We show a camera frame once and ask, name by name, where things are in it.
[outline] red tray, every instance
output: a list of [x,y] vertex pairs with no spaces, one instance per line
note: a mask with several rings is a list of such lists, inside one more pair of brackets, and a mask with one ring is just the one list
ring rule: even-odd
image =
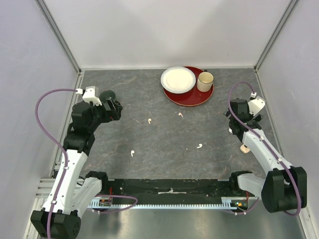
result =
[[165,95],[175,104],[178,104],[180,106],[197,106],[202,103],[205,103],[213,94],[214,84],[211,86],[210,90],[207,92],[199,91],[197,89],[197,80],[198,80],[198,75],[202,73],[203,70],[198,69],[196,67],[192,67],[192,66],[185,66],[185,67],[191,70],[195,74],[195,77],[196,77],[195,86],[190,91],[183,94],[171,93],[164,89]]

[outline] ceramic mug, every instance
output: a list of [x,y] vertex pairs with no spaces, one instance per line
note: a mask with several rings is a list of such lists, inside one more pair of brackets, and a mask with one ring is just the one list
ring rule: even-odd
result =
[[204,72],[200,73],[197,81],[197,88],[199,91],[207,92],[210,90],[213,85],[214,76],[204,70]]

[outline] gray table surface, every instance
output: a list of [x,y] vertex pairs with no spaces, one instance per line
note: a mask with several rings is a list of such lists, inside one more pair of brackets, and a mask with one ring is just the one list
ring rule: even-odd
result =
[[[195,107],[178,106],[165,96],[160,84],[163,71],[85,72],[83,87],[113,90],[124,109],[119,121],[96,130],[96,141],[81,175],[98,170],[107,172],[109,178],[226,179],[231,172],[250,170],[265,177],[254,155],[240,151],[241,142],[228,132],[228,119],[223,115],[233,84],[246,81],[260,92],[254,70],[208,70],[214,75],[214,93]],[[239,86],[234,92],[237,97],[249,99],[249,88]],[[262,115],[261,126],[275,145],[266,110]]]

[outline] white debris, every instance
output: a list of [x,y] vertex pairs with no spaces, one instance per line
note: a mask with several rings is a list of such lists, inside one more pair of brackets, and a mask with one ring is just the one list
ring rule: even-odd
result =
[[168,192],[158,192],[158,194],[165,194],[165,193],[171,193],[171,194],[186,194],[186,192],[174,192],[173,188],[170,188],[170,190]]

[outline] gray wall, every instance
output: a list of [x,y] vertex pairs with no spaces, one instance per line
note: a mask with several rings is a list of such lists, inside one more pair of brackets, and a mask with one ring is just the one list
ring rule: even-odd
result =
[[289,0],[45,0],[82,68],[253,66]]
[[285,158],[308,173],[308,199],[319,223],[319,1],[301,0],[259,76]]
[[[76,81],[34,0],[0,1],[0,80],[0,232],[1,238],[19,239],[55,149],[36,124],[35,103]],[[54,136],[61,133],[70,97],[56,93],[40,106],[40,118]]]

